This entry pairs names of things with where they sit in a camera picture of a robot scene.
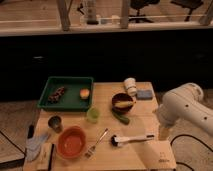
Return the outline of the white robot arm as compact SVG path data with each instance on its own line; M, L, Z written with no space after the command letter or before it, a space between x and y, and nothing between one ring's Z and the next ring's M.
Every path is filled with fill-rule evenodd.
M186 83L166 92L162 103L154 111L159 121L159 140L169 137L170 129L179 118L185 119L213 136L213 109L204 106L202 88Z

